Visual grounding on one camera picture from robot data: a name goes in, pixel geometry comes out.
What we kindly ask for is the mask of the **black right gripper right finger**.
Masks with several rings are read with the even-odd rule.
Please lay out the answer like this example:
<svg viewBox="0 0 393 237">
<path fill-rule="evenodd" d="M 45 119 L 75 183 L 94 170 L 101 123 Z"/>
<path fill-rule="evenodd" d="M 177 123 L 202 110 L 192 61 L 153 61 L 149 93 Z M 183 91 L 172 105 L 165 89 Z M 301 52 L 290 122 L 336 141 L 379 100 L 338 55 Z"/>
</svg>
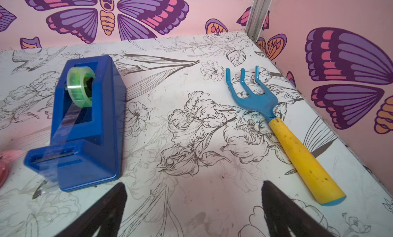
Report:
<svg viewBox="0 0 393 237">
<path fill-rule="evenodd" d="M 269 234 L 272 237 L 332 236 L 271 181 L 263 183 L 262 205 Z"/>
</svg>

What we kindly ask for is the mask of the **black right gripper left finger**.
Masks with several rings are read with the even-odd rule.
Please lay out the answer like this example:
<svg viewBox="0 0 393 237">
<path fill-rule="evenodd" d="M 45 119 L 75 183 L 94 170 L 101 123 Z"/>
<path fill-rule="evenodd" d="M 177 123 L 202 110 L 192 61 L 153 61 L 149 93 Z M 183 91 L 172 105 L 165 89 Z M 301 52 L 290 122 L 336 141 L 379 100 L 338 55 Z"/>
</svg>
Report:
<svg viewBox="0 0 393 237">
<path fill-rule="evenodd" d="M 117 183 L 58 237 L 116 237 L 127 201 L 123 183 Z"/>
</svg>

